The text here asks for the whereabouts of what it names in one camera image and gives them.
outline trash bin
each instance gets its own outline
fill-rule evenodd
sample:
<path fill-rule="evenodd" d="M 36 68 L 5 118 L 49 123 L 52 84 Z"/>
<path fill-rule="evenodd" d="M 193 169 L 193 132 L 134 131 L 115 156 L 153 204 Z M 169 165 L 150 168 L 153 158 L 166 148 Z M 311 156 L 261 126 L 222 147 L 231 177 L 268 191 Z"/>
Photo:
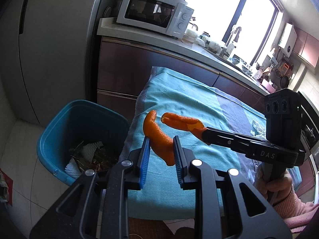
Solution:
<path fill-rule="evenodd" d="M 82 141 L 102 141 L 104 145 L 111 144 L 119 156 L 129 127 L 127 119 L 112 110 L 86 100 L 72 101 L 40 136 L 37 154 L 50 173 L 70 186 L 75 179 L 64 172 L 71 159 L 69 149 Z"/>

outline water heater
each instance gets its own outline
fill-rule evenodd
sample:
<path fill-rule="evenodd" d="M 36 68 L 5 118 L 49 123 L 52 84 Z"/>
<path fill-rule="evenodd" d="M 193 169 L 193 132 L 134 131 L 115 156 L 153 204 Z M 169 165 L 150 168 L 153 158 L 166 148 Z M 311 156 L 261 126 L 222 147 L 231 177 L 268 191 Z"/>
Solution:
<path fill-rule="evenodd" d="M 297 33 L 293 25 L 286 23 L 284 32 L 282 33 L 281 39 L 279 41 L 279 47 L 285 56 L 290 57 L 292 49 L 296 43 Z"/>

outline pink sleeve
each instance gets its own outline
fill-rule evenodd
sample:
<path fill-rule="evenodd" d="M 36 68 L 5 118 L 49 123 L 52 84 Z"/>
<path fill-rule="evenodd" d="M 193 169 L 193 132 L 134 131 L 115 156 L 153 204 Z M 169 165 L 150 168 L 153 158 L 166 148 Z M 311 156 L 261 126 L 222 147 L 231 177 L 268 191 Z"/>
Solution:
<path fill-rule="evenodd" d="M 293 233 L 301 232 L 316 213 L 319 204 L 303 203 L 297 197 L 293 187 L 289 196 L 274 206 L 276 212 L 284 219 Z"/>

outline microwave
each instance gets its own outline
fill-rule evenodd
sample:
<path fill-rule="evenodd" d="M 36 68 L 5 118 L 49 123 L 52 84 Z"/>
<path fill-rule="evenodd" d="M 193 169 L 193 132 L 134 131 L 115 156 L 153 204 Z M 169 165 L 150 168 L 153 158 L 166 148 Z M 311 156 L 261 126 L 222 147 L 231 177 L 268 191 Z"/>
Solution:
<path fill-rule="evenodd" d="M 182 38 L 193 9 L 178 0 L 122 0 L 116 22 Z"/>

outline kitchen counter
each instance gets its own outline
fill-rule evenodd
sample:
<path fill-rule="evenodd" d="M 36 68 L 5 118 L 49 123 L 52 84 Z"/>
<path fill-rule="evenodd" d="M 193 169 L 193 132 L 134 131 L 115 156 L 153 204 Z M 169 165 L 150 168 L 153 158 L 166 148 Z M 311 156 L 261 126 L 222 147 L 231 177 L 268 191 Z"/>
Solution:
<path fill-rule="evenodd" d="M 228 61 L 221 61 L 217 56 L 212 55 L 203 47 L 197 44 L 183 43 L 181 40 L 160 33 L 148 31 L 142 28 L 136 28 L 115 23 L 116 18 L 101 18 L 97 34 L 101 36 L 121 38 L 136 42 L 141 42 L 155 46 L 167 51 L 171 51 L 182 56 L 188 57 L 194 61 L 205 64 L 217 71 L 224 72 L 233 78 L 240 80 L 257 92 L 268 95 L 269 92 L 264 89 L 259 82 L 246 76 L 235 65 Z"/>

